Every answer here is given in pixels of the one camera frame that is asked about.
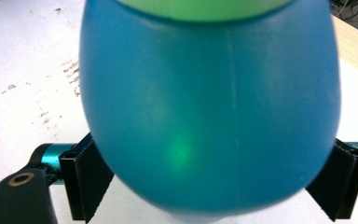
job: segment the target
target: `green bottle cap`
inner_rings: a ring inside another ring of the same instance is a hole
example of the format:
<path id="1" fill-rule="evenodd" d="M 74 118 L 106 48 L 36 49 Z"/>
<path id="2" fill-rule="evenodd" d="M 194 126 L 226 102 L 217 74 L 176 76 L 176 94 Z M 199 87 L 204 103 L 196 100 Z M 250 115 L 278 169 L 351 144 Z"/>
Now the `green bottle cap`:
<path id="1" fill-rule="evenodd" d="M 176 21 L 235 21 L 264 14 L 291 0 L 118 0 L 144 13 Z"/>

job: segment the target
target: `blue plastic bottle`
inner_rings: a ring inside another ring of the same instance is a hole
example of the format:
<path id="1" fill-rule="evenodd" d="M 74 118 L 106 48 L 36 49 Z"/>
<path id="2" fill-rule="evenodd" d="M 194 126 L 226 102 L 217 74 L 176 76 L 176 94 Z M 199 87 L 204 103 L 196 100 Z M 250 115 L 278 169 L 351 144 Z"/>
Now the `blue plastic bottle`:
<path id="1" fill-rule="evenodd" d="M 238 214 L 277 203 L 309 184 L 334 143 L 340 93 L 325 0 L 224 22 L 88 0 L 80 53 L 98 149 L 164 209 Z"/>

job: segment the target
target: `white table surface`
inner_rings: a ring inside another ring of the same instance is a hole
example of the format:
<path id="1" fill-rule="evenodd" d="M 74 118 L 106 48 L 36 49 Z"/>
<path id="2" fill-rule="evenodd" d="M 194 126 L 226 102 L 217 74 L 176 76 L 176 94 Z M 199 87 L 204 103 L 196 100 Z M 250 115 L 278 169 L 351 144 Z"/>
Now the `white table surface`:
<path id="1" fill-rule="evenodd" d="M 0 180 L 18 171 L 43 143 L 76 143 L 89 132 L 78 87 L 83 0 L 0 1 Z M 358 141 L 358 70 L 340 61 L 342 115 L 337 137 Z M 59 223 L 71 219 L 64 186 L 50 187 Z M 305 191 L 239 217 L 170 215 L 117 178 L 91 223 L 333 223 Z M 358 223 L 358 200 L 349 220 Z"/>

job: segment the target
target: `wooden surface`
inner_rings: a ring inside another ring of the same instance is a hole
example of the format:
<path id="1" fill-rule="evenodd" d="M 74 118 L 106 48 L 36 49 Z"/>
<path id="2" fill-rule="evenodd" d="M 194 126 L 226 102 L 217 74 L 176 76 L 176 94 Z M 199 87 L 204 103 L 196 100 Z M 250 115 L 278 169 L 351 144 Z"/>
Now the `wooden surface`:
<path id="1" fill-rule="evenodd" d="M 333 17 L 335 24 L 339 58 L 358 69 L 358 30 L 346 22 Z"/>

